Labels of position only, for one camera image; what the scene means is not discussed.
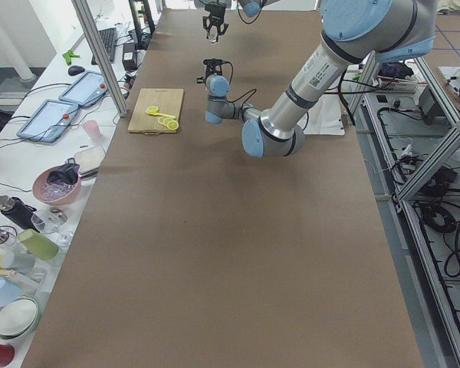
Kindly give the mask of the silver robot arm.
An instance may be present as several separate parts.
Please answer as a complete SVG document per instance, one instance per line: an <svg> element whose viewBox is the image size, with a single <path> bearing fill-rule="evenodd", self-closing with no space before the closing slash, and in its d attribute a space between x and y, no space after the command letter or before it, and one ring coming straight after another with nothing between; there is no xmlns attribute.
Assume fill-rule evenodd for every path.
<svg viewBox="0 0 460 368"><path fill-rule="evenodd" d="M200 1L206 12L202 16L202 27L206 39L210 43L217 43L219 38L228 30L229 24L225 21L225 13L231 6L231 1ZM252 24L268 4L274 1L237 1L236 10L239 18L247 25Z"/></svg>
<svg viewBox="0 0 460 368"><path fill-rule="evenodd" d="M370 52L383 63L432 50L437 6L436 1L325 1L319 45L269 109L229 101L230 83L216 71L219 61L206 59L200 80L208 91L205 119L212 124L242 120L241 141L249 156L295 154L304 144L299 120L350 65Z"/></svg>

